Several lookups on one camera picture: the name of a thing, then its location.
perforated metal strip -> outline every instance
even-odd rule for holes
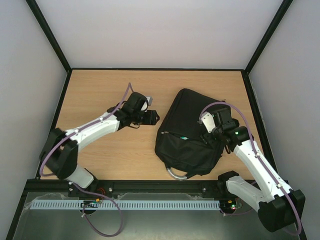
[[[151,200],[116,200],[122,210],[220,210],[219,201],[151,201]],[[80,210],[83,200],[34,200],[31,210]],[[116,210],[110,201],[101,204],[91,203],[88,208],[96,210]]]

transparent plastic sheet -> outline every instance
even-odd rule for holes
[[[213,200],[185,193],[126,193],[120,200]],[[30,210],[32,200],[76,200],[67,193],[29,193],[14,240],[104,240],[81,217],[78,210]],[[223,217],[219,211],[127,210],[123,211],[124,229],[115,240],[298,240],[284,231],[268,232],[252,211],[243,216]],[[120,223],[115,210],[95,211],[89,215],[102,232],[115,232]]]

table top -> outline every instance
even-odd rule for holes
[[[149,109],[157,111],[160,121],[155,126],[142,125],[139,129],[125,127],[85,147],[78,155],[78,164],[98,179],[172,180],[164,163],[155,154],[155,140],[162,120],[183,88],[238,107],[262,149],[240,71],[73,70],[56,127],[73,129],[99,117],[121,100],[129,82],[134,91],[152,96]],[[231,113],[244,125],[236,111]],[[253,179],[235,154],[224,152],[210,174],[197,175],[191,180],[216,180],[220,174],[231,170],[244,179]]]

black corner post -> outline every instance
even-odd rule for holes
[[[58,58],[60,59],[61,64],[63,65],[65,71],[68,73],[71,71],[71,67],[64,55],[64,53],[62,52],[53,32],[51,31],[44,15],[42,14],[36,0],[25,0],[31,11],[33,12],[33,15],[35,16],[36,20],[38,21],[40,27],[42,28],[44,34],[46,35],[46,37],[48,38],[53,50],[55,51],[56,55],[58,56]]]
[[[265,49],[266,45],[268,44],[270,38],[274,34],[275,30],[277,29],[279,23],[281,22],[282,18],[286,14],[288,8],[290,7],[293,0],[283,0],[278,11],[274,15],[269,27],[267,28],[265,34],[263,35],[258,47],[254,51],[248,65],[245,68],[245,74],[249,75],[251,70],[254,68],[254,65],[258,61],[260,55],[262,54],[263,50]]]

black frame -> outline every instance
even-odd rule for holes
[[[257,46],[254,54],[252,55],[248,65],[245,69],[215,69],[215,68],[71,68],[68,63],[62,49],[60,48],[53,32],[51,31],[44,15],[41,12],[36,0],[25,0],[33,12],[36,20],[58,56],[61,64],[63,65],[67,76],[64,82],[62,93],[59,98],[59,102],[52,120],[50,130],[56,127],[59,114],[63,105],[63,101],[66,95],[68,84],[70,81],[73,70],[143,70],[143,71],[240,71],[243,79],[243,83],[247,92],[248,100],[254,117],[254,121],[257,127],[258,135],[261,141],[262,149],[265,157],[268,159],[272,167],[277,170],[277,166],[271,151],[271,147],[267,138],[265,126],[260,114],[260,109],[257,104],[257,100],[251,85],[249,73],[253,69],[254,65],[258,61],[260,55],[268,44],[273,33],[277,29],[277,26],[281,22],[288,8],[290,7],[293,0],[283,0],[274,18],[272,19],[267,31]],[[11,240],[14,237],[20,214],[23,210],[27,194],[29,192],[67,192],[69,189],[68,183],[64,180],[39,180],[39,171],[35,179],[29,179],[26,182],[20,201],[18,203],[15,215],[13,217],[9,232],[6,239]],[[101,180],[104,185],[111,186],[113,188],[113,194],[133,193],[138,191],[139,193],[188,193],[188,194],[202,194],[207,198],[215,198],[217,200],[226,199],[218,191],[215,191],[217,186],[217,180],[188,180],[185,182],[178,182],[175,180]],[[302,228],[302,232],[299,235],[301,240],[306,240],[306,234]]]

